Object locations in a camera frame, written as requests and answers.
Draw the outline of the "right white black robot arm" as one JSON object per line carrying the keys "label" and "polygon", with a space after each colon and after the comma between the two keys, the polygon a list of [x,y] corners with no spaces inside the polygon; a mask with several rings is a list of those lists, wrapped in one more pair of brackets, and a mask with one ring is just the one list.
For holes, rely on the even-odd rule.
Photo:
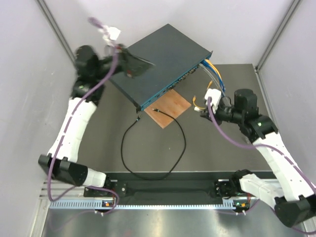
{"label": "right white black robot arm", "polygon": [[[230,178],[229,195],[249,193],[273,209],[277,218],[292,228],[316,216],[316,187],[298,167],[286,148],[281,134],[269,116],[259,113],[257,96],[251,89],[238,89],[230,101],[218,89],[208,89],[204,96],[205,109],[200,116],[213,122],[221,135],[233,145],[256,149],[265,159],[278,180],[276,187],[244,169]],[[241,144],[220,128],[222,122],[236,124],[249,140]]]}

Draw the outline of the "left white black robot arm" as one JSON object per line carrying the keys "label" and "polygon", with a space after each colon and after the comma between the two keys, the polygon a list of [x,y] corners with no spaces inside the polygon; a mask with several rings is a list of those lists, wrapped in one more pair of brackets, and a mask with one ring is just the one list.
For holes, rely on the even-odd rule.
{"label": "left white black robot arm", "polygon": [[153,63],[131,54],[122,45],[110,49],[110,55],[100,59],[93,47],[82,45],[75,51],[77,80],[69,98],[67,112],[57,138],[38,163],[47,176],[74,186],[95,186],[96,192],[108,195],[112,184],[107,175],[77,162],[85,129],[96,111],[105,90],[105,81],[124,73],[129,78],[142,75]]}

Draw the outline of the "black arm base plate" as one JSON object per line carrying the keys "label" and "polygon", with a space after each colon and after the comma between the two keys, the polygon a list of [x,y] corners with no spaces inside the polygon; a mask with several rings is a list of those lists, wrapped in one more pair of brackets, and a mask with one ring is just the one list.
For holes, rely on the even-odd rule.
{"label": "black arm base plate", "polygon": [[237,184],[243,171],[128,173],[112,172],[106,188],[115,191],[122,203],[131,202],[209,202],[213,199],[244,197]]}

